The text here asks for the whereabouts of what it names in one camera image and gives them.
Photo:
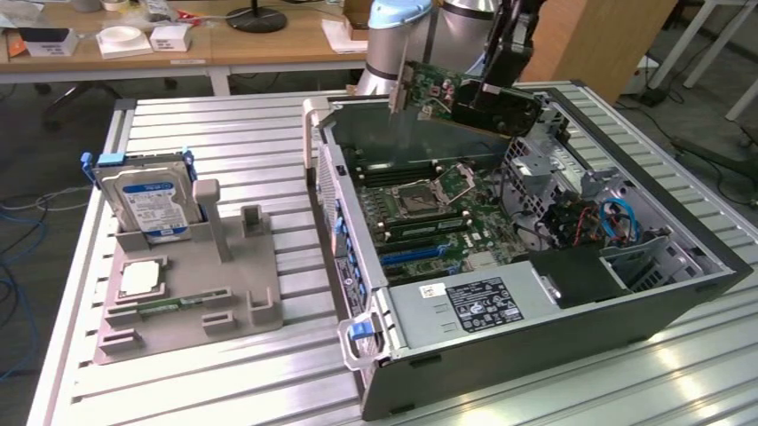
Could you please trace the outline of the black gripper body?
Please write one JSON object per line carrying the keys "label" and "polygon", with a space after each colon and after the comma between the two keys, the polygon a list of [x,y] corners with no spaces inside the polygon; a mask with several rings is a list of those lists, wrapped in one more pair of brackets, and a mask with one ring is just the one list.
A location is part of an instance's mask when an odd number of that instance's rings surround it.
{"label": "black gripper body", "polygon": [[502,0],[501,11],[505,16],[538,14],[545,0]]}

